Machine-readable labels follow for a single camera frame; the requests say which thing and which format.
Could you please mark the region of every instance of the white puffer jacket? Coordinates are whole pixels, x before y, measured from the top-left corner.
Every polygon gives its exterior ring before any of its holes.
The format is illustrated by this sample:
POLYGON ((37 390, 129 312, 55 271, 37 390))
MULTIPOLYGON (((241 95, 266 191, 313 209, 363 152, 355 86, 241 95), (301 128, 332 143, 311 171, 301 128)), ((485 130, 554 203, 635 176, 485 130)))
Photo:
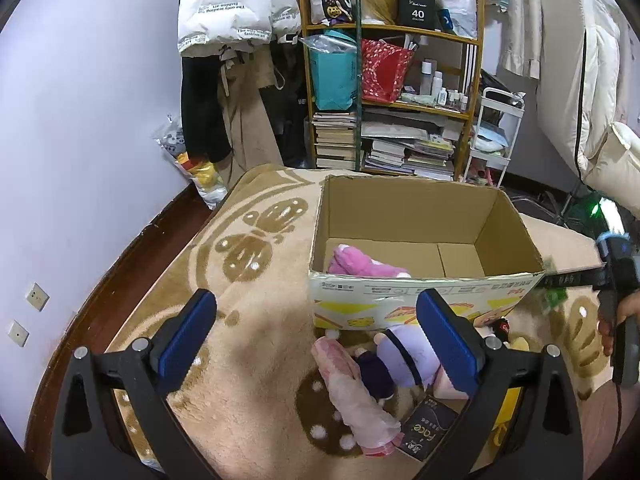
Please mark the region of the white puffer jacket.
POLYGON ((252 52, 272 34, 285 43, 300 31, 296 0, 180 0, 178 50, 183 56, 252 52))

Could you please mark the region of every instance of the black tissue box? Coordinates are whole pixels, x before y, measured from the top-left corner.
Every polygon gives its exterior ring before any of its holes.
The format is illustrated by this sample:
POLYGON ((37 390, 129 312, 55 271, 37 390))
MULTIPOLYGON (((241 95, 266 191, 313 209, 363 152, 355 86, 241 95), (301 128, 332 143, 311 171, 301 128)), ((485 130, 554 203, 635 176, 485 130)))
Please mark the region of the black tissue box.
POLYGON ((402 425, 404 437, 398 449, 423 462, 440 443, 458 414, 427 395, 402 425))
POLYGON ((398 25, 439 29, 436 0, 398 0, 398 25))

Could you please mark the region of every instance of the wall socket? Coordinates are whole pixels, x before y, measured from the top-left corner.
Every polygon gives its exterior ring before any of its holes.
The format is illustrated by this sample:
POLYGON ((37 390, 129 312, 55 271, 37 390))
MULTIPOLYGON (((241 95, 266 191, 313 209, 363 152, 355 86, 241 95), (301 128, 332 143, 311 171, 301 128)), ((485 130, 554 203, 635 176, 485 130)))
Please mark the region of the wall socket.
POLYGON ((49 295, 42 290, 42 287, 34 283, 31 290, 27 293, 27 301, 38 310, 42 310, 49 299, 49 295))
POLYGON ((14 321, 11 324, 11 328, 9 332, 7 332, 9 337, 14 340, 19 347, 23 347, 27 342, 27 338, 29 337, 29 332, 27 332, 20 323, 14 321))

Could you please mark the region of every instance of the wooden floor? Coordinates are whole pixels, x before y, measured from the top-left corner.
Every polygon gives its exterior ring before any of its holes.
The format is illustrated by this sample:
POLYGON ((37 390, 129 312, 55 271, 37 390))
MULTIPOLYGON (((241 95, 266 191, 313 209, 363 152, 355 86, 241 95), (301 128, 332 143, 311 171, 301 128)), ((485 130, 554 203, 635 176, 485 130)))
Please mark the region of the wooden floor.
POLYGON ((51 358, 31 410, 25 452, 38 471, 45 474, 49 466, 53 418, 74 349, 84 345, 104 352, 146 292, 211 216, 190 184, 140 233, 86 301, 51 358))

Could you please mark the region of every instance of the metal screw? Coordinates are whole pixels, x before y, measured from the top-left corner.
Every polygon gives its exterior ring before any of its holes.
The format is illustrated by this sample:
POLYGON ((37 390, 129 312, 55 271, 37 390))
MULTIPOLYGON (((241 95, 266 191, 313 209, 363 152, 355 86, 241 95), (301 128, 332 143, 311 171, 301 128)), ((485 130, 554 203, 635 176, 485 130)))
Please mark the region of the metal screw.
POLYGON ((560 355, 560 349, 556 345, 549 345, 546 347, 546 353, 551 357, 558 357, 560 355))
POLYGON ((89 349, 86 346, 79 346, 74 351, 74 357, 76 359, 82 359, 83 357, 86 357, 88 353, 89 353, 89 349))
POLYGON ((502 341, 500 341, 495 335, 491 335, 484 338, 484 344, 491 350, 497 350, 502 346, 502 341))
POLYGON ((145 337, 139 337, 133 343, 131 343, 131 348, 133 348, 136 352, 142 352, 148 346, 149 339, 145 337))

